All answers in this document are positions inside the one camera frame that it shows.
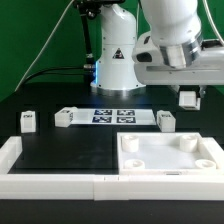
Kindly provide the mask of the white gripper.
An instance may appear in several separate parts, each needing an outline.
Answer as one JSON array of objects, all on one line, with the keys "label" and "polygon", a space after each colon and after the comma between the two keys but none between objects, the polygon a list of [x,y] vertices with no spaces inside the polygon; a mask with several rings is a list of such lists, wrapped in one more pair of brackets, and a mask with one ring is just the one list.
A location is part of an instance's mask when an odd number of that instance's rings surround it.
[{"label": "white gripper", "polygon": [[201,56],[189,67],[174,69],[162,63],[154,51],[151,62],[135,61],[137,80],[144,85],[171,85],[178,93],[180,85],[200,85],[199,96],[206,95],[206,85],[224,85],[224,47],[204,48]]}]

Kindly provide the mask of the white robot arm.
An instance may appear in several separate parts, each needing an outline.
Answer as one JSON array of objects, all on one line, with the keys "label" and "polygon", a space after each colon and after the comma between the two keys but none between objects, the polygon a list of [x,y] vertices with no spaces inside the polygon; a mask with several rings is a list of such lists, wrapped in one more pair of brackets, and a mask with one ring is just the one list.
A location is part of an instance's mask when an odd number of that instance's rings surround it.
[{"label": "white robot arm", "polygon": [[204,40],[197,0],[140,0],[150,30],[136,35],[122,0],[97,0],[102,54],[93,91],[128,96],[147,85],[224,85],[224,44]]}]

